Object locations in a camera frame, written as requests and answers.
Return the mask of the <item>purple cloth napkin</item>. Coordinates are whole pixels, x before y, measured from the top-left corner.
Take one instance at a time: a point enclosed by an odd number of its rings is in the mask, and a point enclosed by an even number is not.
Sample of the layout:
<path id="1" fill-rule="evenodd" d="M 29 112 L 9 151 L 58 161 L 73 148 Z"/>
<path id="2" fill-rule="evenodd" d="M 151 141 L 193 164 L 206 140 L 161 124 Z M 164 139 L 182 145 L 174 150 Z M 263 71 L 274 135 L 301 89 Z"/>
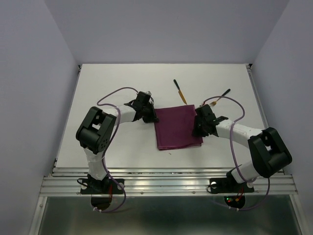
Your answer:
<path id="1" fill-rule="evenodd" d="M 174 150 L 201 146 L 202 137 L 192 135 L 196 116 L 194 105 L 156 109 L 155 123 L 158 150 Z"/>

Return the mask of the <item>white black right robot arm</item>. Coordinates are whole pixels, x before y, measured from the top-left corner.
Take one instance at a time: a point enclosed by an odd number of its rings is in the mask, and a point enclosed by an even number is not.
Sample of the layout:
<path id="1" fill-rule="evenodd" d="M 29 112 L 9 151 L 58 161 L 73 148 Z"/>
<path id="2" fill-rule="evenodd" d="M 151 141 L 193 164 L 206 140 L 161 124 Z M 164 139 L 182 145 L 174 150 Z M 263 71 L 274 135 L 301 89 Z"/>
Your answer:
<path id="1" fill-rule="evenodd" d="M 230 170 L 225 177 L 211 178 L 207 191 L 211 194 L 254 192 L 252 181 L 262 176 L 269 178 L 292 162 L 292 156 L 278 131 L 235 124 L 227 117 L 216 117 L 209 105 L 196 109 L 193 136 L 229 139 L 250 151 L 251 161 Z"/>

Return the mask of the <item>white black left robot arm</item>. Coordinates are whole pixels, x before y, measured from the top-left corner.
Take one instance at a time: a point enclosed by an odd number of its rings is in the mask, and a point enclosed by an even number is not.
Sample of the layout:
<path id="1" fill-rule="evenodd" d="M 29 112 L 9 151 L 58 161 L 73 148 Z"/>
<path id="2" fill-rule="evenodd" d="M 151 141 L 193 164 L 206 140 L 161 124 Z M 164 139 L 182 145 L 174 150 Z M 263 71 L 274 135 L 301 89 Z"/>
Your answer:
<path id="1" fill-rule="evenodd" d="M 80 193 L 86 195 L 123 194 L 124 179 L 113 179 L 105 166 L 105 153 L 119 125 L 143 120 L 156 123 L 158 117 L 150 92 L 137 92 L 136 98 L 120 106 L 97 103 L 87 112 L 76 132 L 76 139 L 88 161 L 86 178 L 79 178 Z"/>

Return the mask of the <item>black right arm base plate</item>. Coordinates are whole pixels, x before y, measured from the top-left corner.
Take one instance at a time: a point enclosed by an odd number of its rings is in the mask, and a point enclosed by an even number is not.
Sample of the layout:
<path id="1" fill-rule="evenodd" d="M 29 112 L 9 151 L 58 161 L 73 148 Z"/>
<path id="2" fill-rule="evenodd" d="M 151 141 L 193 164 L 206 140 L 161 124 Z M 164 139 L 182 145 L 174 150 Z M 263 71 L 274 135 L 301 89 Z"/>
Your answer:
<path id="1" fill-rule="evenodd" d="M 220 193 L 253 193 L 254 187 L 249 188 L 247 183 L 237 183 L 230 178 L 210 178 L 206 190 L 211 194 Z"/>

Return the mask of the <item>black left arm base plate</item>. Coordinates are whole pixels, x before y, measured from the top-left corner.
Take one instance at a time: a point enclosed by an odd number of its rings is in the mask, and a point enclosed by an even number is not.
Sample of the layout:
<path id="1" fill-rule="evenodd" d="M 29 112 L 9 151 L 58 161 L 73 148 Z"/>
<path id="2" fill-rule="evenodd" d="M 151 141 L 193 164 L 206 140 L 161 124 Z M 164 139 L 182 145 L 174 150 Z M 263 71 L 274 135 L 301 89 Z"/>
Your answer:
<path id="1" fill-rule="evenodd" d="M 81 186 L 80 194 L 82 195 L 122 195 L 123 190 L 112 179 L 105 178 L 102 181 L 97 181 L 87 178 L 79 178 L 77 180 Z"/>

